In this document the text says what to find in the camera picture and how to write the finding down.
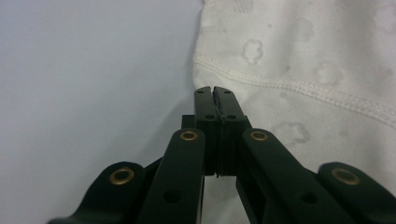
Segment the black linkage arm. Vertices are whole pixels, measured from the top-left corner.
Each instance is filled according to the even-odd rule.
[[[395,197],[359,169],[306,170],[273,134],[252,129],[229,90],[201,88],[194,99],[161,159],[107,167],[72,216],[49,224],[201,223],[205,175],[236,176],[250,223],[396,223]]]

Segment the white fabric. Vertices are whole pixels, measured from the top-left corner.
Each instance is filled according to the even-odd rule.
[[[233,91],[306,168],[344,162],[396,194],[395,58],[394,1],[206,0],[193,79]],[[203,222],[248,222],[224,183],[206,181]]]

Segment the fabric seam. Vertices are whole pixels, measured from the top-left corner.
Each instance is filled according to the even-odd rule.
[[[343,91],[322,88],[312,83],[285,79],[263,79],[261,77],[243,74],[203,54],[194,54],[193,61],[211,70],[215,75],[264,88],[295,91],[322,102],[379,120],[391,128],[396,129],[396,111],[378,102],[373,102]]]

